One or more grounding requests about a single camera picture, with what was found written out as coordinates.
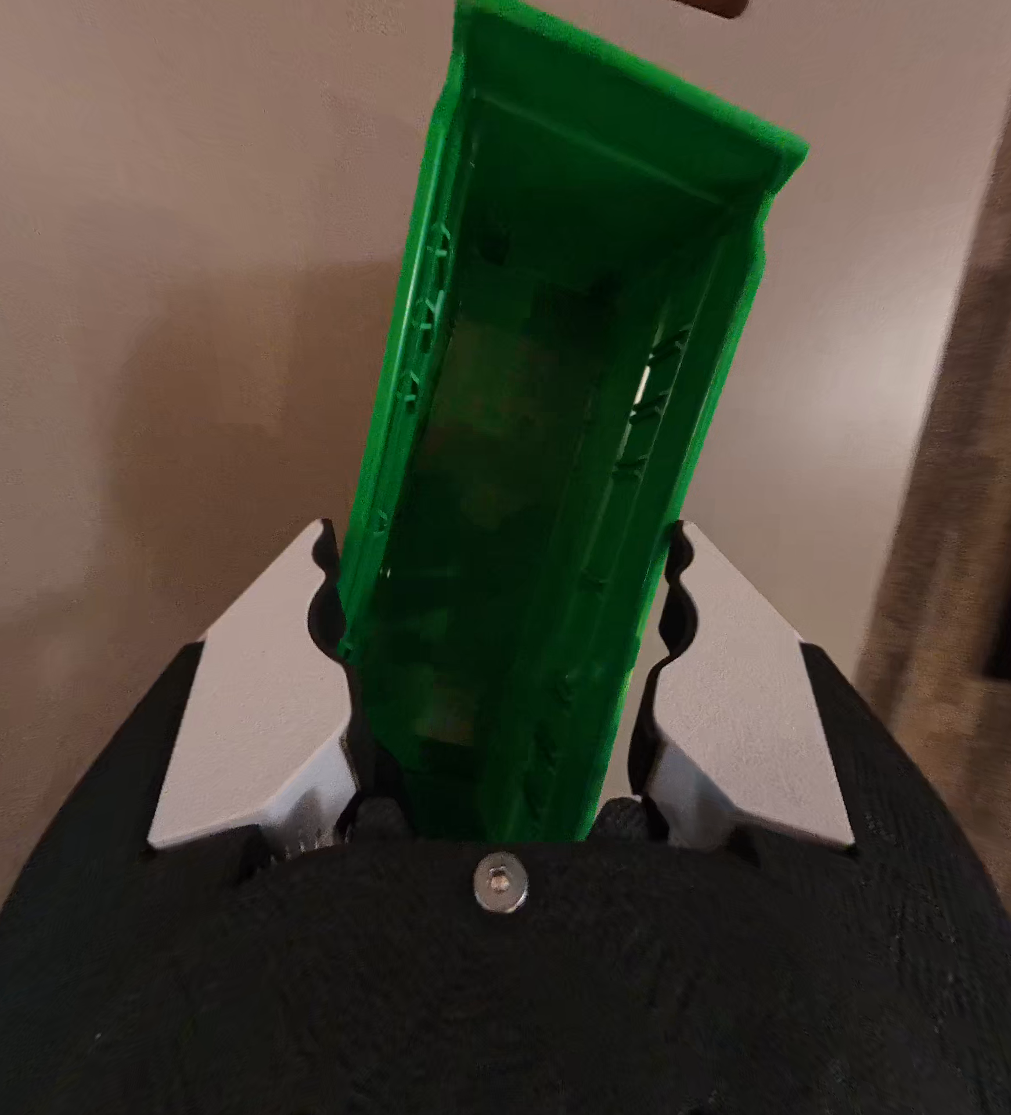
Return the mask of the green plastic bin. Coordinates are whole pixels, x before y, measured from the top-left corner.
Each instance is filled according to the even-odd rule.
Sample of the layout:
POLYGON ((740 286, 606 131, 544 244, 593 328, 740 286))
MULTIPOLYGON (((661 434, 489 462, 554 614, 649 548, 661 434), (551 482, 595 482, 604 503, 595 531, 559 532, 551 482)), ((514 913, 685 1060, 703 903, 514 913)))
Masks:
POLYGON ((457 2, 341 558, 417 834, 580 838, 801 166, 523 2, 457 2))

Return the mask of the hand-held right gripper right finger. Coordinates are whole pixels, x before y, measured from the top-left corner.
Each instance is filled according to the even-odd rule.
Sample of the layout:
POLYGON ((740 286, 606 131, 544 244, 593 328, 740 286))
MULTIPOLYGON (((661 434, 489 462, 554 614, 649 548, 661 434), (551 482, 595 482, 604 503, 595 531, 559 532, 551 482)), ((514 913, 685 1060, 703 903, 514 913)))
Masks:
POLYGON ((675 847, 736 828, 844 851, 855 838, 800 634, 704 532, 679 522, 629 753, 632 791, 675 847))

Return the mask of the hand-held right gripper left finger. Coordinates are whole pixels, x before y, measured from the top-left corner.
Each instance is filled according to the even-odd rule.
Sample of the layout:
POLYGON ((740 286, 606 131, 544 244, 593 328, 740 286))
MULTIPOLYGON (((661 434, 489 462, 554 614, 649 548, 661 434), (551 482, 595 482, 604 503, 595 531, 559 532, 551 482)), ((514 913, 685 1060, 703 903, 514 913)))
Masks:
POLYGON ((336 586, 327 520, 307 525, 202 637, 150 849, 259 828, 278 857, 331 846, 359 789, 346 667, 312 633, 336 586))

